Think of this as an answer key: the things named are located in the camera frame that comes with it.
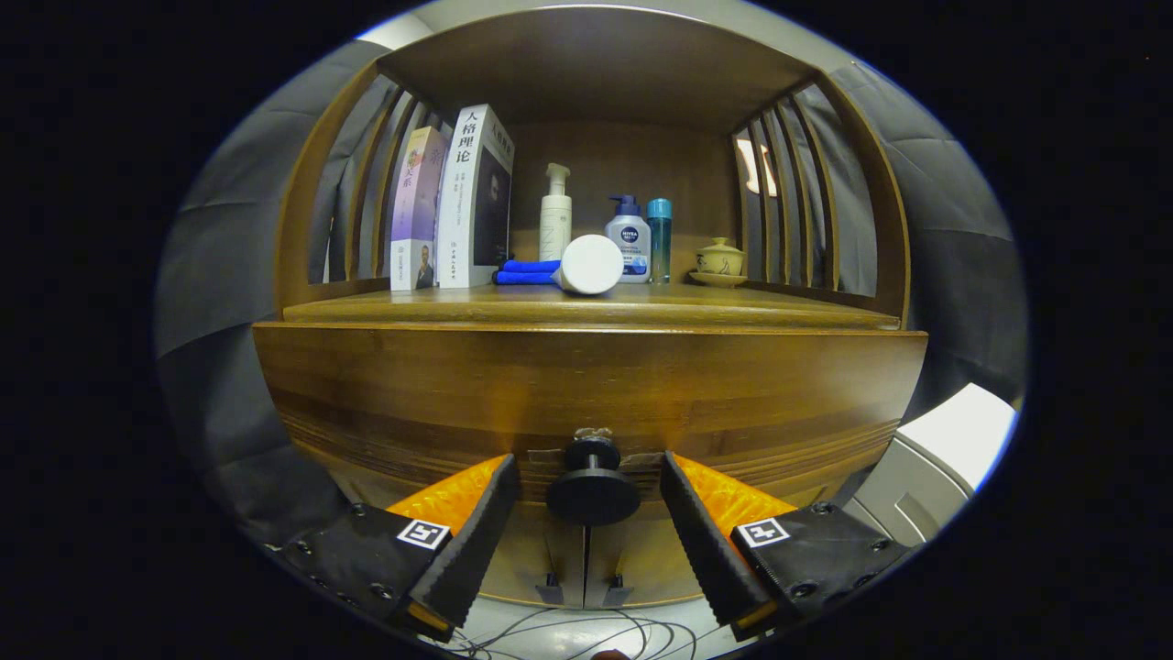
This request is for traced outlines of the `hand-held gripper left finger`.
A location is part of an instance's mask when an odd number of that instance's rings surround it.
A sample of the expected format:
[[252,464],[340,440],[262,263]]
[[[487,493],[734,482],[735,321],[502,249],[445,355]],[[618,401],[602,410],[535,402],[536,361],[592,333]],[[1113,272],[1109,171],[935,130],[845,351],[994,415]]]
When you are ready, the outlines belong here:
[[274,551],[365,617],[449,642],[465,626],[520,494],[517,460],[495,456],[392,506],[352,504]]

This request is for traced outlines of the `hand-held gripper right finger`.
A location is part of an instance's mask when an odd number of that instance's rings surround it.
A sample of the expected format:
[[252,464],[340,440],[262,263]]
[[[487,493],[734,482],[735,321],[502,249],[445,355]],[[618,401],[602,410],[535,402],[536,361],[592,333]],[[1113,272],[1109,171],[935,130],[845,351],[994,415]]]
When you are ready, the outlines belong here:
[[663,455],[659,489],[708,608],[739,642],[821,617],[913,554],[842,506],[793,506],[679,454]]

